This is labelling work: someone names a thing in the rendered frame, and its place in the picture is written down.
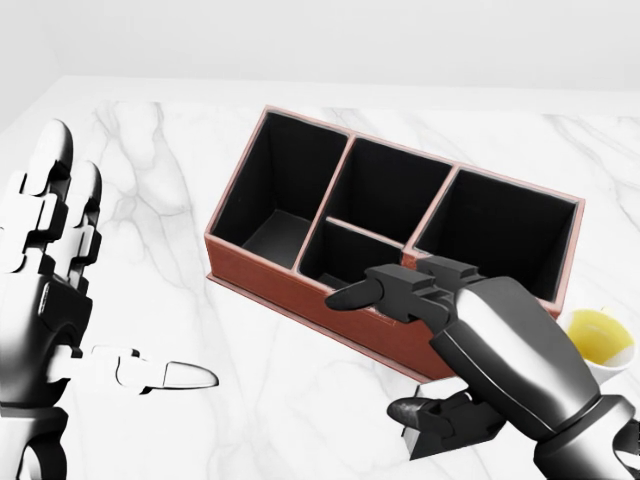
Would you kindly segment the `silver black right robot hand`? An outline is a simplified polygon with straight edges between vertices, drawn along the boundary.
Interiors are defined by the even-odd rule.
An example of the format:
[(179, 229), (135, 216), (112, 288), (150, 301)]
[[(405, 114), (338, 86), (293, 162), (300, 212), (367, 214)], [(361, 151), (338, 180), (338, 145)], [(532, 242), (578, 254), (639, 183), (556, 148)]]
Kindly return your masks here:
[(445, 400), (404, 398), (388, 415), (430, 434), (431, 453), (493, 438), (505, 423), (538, 442), (588, 428), (601, 392), (578, 350), (538, 300), (511, 277), (441, 256), (415, 269), (370, 267), (329, 295), (337, 311), (373, 306), (423, 321), (430, 345), (467, 384)]

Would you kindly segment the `red-brown desk caddy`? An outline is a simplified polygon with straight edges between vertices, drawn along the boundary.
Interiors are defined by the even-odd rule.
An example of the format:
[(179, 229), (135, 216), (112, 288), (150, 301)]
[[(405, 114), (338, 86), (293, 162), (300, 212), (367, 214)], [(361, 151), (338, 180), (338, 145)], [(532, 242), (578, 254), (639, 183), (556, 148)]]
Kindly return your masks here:
[(450, 375), (422, 323), (325, 297), (431, 255), (564, 303), (582, 199), (294, 112), (266, 108), (205, 231), (212, 281), (426, 382)]

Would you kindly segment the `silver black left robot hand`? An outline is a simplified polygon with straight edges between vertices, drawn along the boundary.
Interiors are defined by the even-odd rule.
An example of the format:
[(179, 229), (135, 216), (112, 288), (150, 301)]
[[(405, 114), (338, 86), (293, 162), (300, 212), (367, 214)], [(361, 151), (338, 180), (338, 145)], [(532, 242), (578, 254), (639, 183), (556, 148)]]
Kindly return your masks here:
[(98, 167), (74, 162), (70, 130), (50, 121), (0, 202), (2, 406), (52, 406), (71, 380), (132, 395), (219, 383), (204, 367), (145, 360), (132, 348), (81, 351), (93, 307), (84, 270), (101, 246), (101, 196)]

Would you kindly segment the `white cup with yellow inside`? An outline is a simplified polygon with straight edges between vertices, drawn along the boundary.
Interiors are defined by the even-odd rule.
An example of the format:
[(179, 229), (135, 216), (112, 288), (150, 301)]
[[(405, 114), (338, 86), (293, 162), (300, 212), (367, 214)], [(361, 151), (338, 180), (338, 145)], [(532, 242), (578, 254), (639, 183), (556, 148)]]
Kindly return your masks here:
[(558, 324), (599, 385), (626, 371), (636, 357), (635, 338), (606, 310), (573, 310), (563, 313)]

